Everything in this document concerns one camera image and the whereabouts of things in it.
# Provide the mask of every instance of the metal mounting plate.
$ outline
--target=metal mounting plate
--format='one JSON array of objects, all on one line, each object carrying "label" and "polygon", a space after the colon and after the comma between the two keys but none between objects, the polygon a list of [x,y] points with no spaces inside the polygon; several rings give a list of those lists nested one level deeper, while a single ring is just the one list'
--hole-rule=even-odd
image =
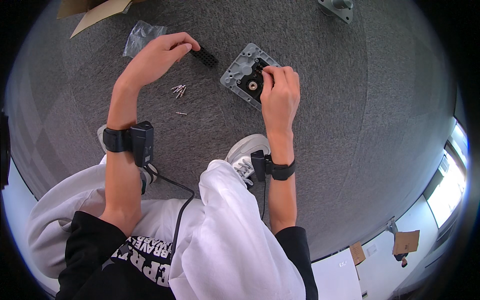
[{"label": "metal mounting plate", "polygon": [[322,12],[327,16],[336,15],[343,22],[350,24],[353,20],[353,9],[342,9],[339,10],[333,6],[332,0],[318,0]]},{"label": "metal mounting plate", "polygon": [[[268,54],[255,44],[248,44],[233,61],[227,71],[220,78],[220,83],[229,90],[247,101],[250,105],[262,111],[260,94],[262,93],[264,81],[262,77],[263,67],[270,65],[280,67]],[[249,84],[255,82],[254,90],[248,88]]]}]

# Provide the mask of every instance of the cardboard box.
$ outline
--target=cardboard box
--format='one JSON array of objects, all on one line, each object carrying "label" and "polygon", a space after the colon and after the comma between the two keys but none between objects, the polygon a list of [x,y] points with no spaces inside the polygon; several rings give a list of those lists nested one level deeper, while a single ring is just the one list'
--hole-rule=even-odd
[{"label": "cardboard box", "polygon": [[143,1],[145,0],[62,0],[57,19],[86,13],[70,36],[72,38],[98,21],[118,13],[126,13],[130,5]]},{"label": "cardboard box", "polygon": [[363,249],[359,241],[350,246],[350,253],[352,254],[353,263],[355,265],[358,265],[365,260],[365,253],[363,253]]},{"label": "cardboard box", "polygon": [[415,252],[419,246],[420,230],[410,232],[397,232],[395,244],[393,245],[394,255]]}]

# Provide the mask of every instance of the black sleeve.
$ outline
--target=black sleeve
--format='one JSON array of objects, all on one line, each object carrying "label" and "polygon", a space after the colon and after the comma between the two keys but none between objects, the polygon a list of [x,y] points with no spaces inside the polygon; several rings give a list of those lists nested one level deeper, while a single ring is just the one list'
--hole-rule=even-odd
[{"label": "black sleeve", "polygon": [[72,299],[127,237],[116,226],[85,212],[75,212],[65,248],[67,268],[59,275],[57,300]]},{"label": "black sleeve", "polygon": [[305,284],[307,300],[318,300],[318,290],[313,278],[305,229],[297,226],[287,227],[279,231],[275,237],[288,259],[297,267]]}]

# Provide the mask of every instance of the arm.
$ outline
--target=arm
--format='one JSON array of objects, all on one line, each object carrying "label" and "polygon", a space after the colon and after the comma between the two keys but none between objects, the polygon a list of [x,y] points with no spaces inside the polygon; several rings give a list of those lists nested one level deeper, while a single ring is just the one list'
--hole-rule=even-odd
[{"label": "arm", "polygon": [[[268,66],[262,74],[264,88],[260,100],[272,161],[277,165],[290,165],[294,160],[292,122],[300,102],[299,76],[291,67]],[[295,174],[287,180],[270,180],[268,210],[273,234],[295,226]]]},{"label": "arm", "polygon": [[[160,78],[190,49],[199,51],[200,46],[185,32],[159,36],[148,43],[125,68],[113,87],[107,127],[122,130],[136,124],[140,89]],[[132,153],[107,151],[106,168],[106,206],[100,219],[130,236],[142,216],[142,187],[138,167]]]}]

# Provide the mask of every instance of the shoelace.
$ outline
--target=shoelace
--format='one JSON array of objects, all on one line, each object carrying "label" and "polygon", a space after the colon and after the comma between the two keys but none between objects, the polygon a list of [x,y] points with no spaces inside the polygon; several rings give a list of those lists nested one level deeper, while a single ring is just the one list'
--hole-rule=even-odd
[{"label": "shoelace", "polygon": [[246,178],[245,175],[253,169],[253,165],[249,163],[248,161],[245,161],[245,159],[242,160],[242,163],[239,163],[240,168],[235,167],[235,170],[240,174],[240,177],[243,179],[245,183],[248,183],[249,185],[253,185],[253,181],[250,179]]}]

